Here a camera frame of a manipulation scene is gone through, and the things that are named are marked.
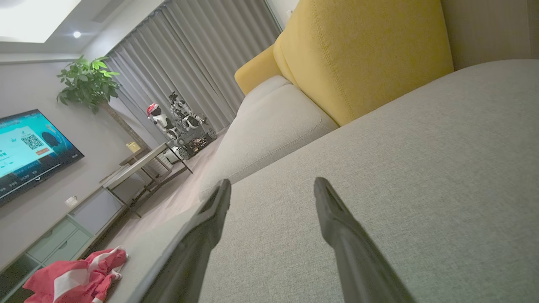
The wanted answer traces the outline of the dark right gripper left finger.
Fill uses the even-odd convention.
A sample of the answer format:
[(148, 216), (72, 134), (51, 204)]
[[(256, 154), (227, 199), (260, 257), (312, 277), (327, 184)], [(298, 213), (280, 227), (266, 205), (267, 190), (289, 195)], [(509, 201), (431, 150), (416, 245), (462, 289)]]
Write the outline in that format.
[(141, 303), (197, 303), (211, 251), (221, 240), (232, 186), (219, 181), (139, 284)]

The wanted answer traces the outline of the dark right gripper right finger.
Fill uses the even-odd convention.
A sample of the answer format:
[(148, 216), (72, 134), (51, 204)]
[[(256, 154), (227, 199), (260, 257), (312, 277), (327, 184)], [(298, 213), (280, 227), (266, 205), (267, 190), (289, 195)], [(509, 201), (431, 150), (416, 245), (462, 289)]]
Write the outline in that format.
[(335, 253), (347, 303), (413, 303), (414, 298), (329, 180), (314, 182), (323, 239)]

